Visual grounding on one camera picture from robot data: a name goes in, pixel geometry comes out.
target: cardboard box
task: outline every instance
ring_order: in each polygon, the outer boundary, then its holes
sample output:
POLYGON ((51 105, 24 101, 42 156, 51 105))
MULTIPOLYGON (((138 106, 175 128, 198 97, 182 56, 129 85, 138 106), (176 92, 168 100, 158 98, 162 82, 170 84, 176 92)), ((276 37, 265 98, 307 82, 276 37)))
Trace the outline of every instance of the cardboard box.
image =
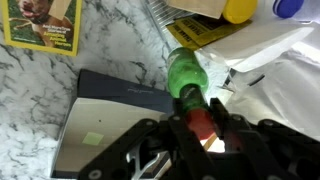
POLYGON ((166 0, 169 6, 219 19, 227 0, 166 0))

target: gray marble surface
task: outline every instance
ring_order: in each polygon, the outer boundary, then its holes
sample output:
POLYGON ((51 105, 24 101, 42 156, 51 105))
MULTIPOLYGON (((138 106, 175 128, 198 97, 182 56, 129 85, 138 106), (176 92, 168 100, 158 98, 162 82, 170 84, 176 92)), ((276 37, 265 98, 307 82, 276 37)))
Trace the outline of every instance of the gray marble surface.
MULTIPOLYGON (((75 58, 6 46, 0 25, 1 180, 50 179, 81 68, 166 89, 169 52, 140 0, 84 0, 75 58)), ((226 69, 202 65, 221 85, 226 69)))

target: sticker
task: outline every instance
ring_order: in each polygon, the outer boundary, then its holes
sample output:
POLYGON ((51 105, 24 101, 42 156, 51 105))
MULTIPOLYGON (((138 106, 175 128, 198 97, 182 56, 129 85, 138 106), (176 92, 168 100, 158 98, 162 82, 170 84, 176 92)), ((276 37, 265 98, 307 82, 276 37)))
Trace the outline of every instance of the sticker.
POLYGON ((103 139, 102 134, 88 132, 86 137, 83 139, 82 143, 92 145, 92 146, 97 146, 99 145, 102 139, 103 139))

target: yellow label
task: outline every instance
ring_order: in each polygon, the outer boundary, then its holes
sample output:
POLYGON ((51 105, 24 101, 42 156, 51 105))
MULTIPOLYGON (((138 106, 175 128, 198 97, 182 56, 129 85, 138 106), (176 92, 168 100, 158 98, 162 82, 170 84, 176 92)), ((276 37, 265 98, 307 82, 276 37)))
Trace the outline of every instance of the yellow label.
POLYGON ((200 47, 226 37, 251 24, 248 20, 241 24, 207 18, 204 16, 190 16, 175 21, 183 31, 200 47))
POLYGON ((177 24, 169 24, 167 25, 167 29, 183 47, 189 48, 193 51, 200 48, 200 46, 195 43, 192 38, 188 34, 186 34, 177 24))

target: yellow book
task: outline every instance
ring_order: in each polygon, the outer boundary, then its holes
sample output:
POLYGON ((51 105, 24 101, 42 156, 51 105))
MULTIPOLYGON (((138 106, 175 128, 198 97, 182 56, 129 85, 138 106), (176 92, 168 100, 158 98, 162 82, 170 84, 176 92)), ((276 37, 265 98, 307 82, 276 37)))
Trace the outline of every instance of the yellow book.
POLYGON ((2 0, 8 45, 76 56, 82 0, 2 0))

